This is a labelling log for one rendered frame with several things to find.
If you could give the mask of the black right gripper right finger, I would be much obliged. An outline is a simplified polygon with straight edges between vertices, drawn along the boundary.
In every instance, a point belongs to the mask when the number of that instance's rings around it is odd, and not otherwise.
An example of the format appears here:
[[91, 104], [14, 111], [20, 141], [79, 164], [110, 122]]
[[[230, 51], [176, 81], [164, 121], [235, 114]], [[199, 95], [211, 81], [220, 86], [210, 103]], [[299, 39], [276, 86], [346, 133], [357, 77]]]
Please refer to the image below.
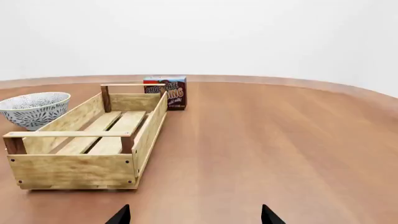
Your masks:
[[265, 204], [262, 205], [261, 222], [262, 224], [285, 224], [285, 222]]

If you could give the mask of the chocolate pudding box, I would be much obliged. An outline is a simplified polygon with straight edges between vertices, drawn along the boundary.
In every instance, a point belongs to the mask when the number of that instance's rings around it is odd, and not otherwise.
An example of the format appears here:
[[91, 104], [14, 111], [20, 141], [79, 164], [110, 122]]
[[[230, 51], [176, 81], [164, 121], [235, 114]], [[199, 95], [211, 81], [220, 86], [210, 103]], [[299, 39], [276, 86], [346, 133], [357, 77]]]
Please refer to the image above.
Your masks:
[[165, 86], [144, 87], [144, 93], [160, 93], [164, 88], [168, 94], [168, 110], [184, 110], [187, 107], [187, 78], [186, 76], [145, 77], [143, 84], [159, 84]]

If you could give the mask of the white patterned ceramic bowl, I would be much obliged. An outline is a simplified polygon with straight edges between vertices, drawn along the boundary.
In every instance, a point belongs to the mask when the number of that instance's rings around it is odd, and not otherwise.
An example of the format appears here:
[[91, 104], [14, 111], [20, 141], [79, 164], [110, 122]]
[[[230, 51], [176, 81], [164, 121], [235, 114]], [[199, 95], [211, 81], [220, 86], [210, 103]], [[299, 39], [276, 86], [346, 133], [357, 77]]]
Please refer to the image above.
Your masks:
[[64, 92], [31, 93], [0, 101], [0, 114], [10, 123], [36, 131], [67, 112], [71, 95]]

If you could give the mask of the wooden slatted tray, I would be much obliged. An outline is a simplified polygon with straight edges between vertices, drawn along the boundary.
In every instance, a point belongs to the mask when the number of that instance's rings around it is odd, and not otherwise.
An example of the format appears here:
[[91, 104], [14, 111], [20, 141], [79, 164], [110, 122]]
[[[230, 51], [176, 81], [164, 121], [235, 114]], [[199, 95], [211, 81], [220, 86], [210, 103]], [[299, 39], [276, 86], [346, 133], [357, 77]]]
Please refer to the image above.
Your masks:
[[168, 110], [168, 94], [97, 95], [36, 131], [2, 139], [23, 190], [134, 190]]

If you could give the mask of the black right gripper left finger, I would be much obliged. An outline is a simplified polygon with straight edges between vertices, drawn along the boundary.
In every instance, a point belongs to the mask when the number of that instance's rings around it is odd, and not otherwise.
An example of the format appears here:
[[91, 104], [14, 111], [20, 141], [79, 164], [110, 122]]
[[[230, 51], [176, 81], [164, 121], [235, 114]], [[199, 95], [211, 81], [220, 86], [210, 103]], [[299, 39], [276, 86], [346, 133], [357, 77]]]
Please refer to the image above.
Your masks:
[[130, 224], [131, 212], [128, 204], [123, 206], [105, 224]]

